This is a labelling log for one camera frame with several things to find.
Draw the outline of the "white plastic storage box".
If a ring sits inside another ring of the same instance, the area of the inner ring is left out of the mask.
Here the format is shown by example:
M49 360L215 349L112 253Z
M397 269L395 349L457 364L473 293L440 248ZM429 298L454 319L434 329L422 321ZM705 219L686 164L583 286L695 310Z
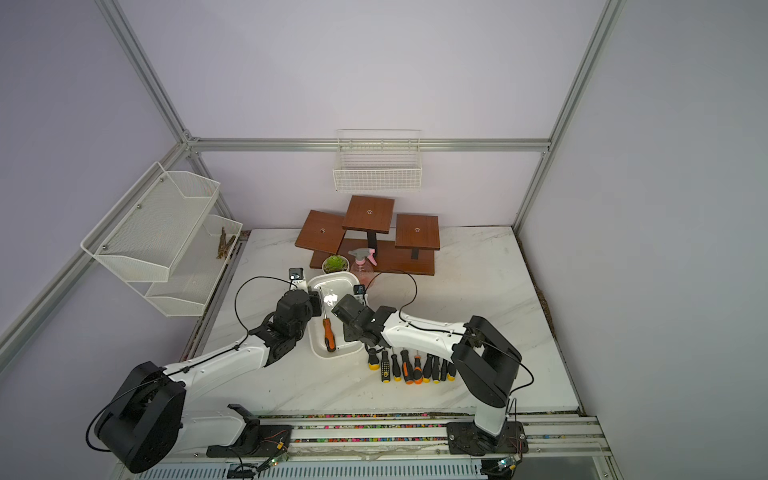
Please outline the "white plastic storage box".
M364 349L360 341L347 341L344 338L344 324L331 312L345 295L353 294L357 284L357 277L350 272L323 274L307 282L309 290L318 293L321 300L321 315L310 320L306 330L311 350L321 360L340 359ZM326 346L326 324L330 325L335 340L333 352Z

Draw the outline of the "stubby black yellow screwdriver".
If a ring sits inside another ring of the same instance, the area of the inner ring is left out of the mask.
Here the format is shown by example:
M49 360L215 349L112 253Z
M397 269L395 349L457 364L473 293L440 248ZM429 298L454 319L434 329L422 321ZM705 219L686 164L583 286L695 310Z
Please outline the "stubby black yellow screwdriver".
M372 371L376 371L380 369L381 362L379 358L379 352L376 348L369 348L367 350L368 360L367 365L368 368Z

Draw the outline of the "long yellow-dotted flathead screwdriver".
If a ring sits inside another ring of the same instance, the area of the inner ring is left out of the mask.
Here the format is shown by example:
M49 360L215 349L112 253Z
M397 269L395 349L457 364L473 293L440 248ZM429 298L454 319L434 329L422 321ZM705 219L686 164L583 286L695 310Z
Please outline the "long yellow-dotted flathead screwdriver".
M380 375L382 383L391 381L391 363L387 350L381 352Z

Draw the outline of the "black orange hex-collar screwdriver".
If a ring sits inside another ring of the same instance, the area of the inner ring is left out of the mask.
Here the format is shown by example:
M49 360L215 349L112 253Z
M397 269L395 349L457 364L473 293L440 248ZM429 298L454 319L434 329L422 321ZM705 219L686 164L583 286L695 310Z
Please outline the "black orange hex-collar screwdriver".
M403 379L407 385L410 385L414 382L414 380L412 376L413 367L410 362L409 352L406 349L402 349L400 351L400 355L402 360Z

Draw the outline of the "black orange-band screwdriver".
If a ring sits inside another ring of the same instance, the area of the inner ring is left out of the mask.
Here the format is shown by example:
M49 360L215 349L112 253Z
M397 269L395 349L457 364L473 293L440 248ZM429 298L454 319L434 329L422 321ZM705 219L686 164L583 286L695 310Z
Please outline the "black orange-band screwdriver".
M412 379L415 384L421 384L423 382L423 371L421 365L421 357L419 355L414 356Z

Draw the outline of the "black ribbed screwdriver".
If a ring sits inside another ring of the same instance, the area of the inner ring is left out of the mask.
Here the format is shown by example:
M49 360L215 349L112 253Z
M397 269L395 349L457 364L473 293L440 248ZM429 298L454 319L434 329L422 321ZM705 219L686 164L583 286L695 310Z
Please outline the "black ribbed screwdriver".
M422 379L424 383L429 383L432 378L433 372L433 356L428 354L423 363Z

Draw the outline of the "black yellow-end screwdriver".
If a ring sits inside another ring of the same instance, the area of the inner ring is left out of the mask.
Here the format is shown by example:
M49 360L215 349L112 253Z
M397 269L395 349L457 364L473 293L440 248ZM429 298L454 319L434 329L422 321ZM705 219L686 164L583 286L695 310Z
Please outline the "black yellow-end screwdriver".
M432 361L432 381L435 383L440 382L440 359L434 358Z

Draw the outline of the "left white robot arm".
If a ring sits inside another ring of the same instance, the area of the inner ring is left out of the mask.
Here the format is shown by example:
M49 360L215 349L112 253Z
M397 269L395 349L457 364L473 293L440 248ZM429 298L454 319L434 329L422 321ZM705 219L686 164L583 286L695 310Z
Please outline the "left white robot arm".
M193 412L191 405L240 375L276 363L321 313L317 292L289 290L261 325L229 347L164 367L151 361L134 367L89 423L86 444L97 437L102 451L114 454L132 473L149 470L170 453L197 448L211 457L280 455L290 428L262 432L258 417L237 403L213 413Z

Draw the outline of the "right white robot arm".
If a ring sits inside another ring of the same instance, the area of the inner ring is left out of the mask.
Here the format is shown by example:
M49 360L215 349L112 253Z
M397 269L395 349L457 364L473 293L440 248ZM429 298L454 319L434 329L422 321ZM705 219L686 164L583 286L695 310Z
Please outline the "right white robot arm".
M392 307L374 310L352 295L339 300L331 312L353 341L430 354L456 368L478 405L472 421L446 425L452 454L528 453L524 427L508 418L522 355L490 321L477 315L464 323L427 320Z

